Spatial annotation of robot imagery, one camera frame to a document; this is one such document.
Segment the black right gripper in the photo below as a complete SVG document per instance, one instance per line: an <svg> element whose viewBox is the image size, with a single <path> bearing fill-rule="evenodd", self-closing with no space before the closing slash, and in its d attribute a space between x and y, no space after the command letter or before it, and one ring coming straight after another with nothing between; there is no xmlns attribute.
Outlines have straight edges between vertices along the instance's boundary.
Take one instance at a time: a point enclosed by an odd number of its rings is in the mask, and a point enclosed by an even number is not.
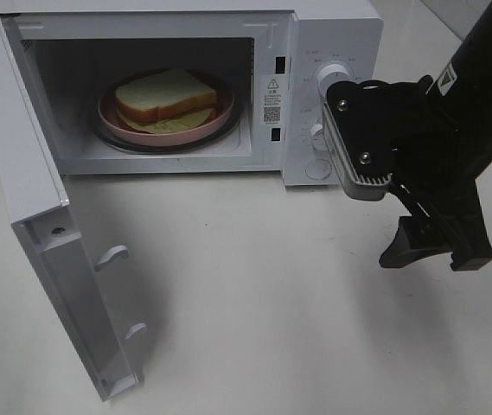
<svg viewBox="0 0 492 415"><path fill-rule="evenodd" d="M478 271L492 261L476 178L492 162L492 94L426 94L432 130L429 140L406 150L394 172L397 184L430 215L449 242L453 271ZM437 230L412 216L400 216L390 246L380 255L385 269L447 253Z"/></svg>

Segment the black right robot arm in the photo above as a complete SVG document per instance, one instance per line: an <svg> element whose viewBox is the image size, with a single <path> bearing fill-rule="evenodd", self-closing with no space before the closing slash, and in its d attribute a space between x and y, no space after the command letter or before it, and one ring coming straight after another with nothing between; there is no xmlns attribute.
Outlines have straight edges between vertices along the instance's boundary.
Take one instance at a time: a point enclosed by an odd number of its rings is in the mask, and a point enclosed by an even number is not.
<svg viewBox="0 0 492 415"><path fill-rule="evenodd" d="M436 79L384 86L397 113L414 110L393 140L390 192L407 208L380 265L402 268L441 253L453 271L492 260L476 179L492 163L492 3Z"/></svg>

